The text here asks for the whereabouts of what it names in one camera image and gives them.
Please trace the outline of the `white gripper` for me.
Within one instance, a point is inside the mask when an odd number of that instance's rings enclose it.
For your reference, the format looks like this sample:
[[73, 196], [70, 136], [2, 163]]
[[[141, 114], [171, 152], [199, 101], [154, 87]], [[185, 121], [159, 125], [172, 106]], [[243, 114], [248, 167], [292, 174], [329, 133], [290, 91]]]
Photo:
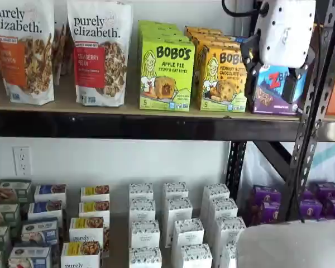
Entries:
[[292, 104], [298, 81], [314, 61], [308, 52], [313, 32], [316, 1], [263, 1], [255, 32], [241, 43], [241, 55], [247, 71], [245, 95], [253, 95], [261, 62], [288, 67], [282, 99]]

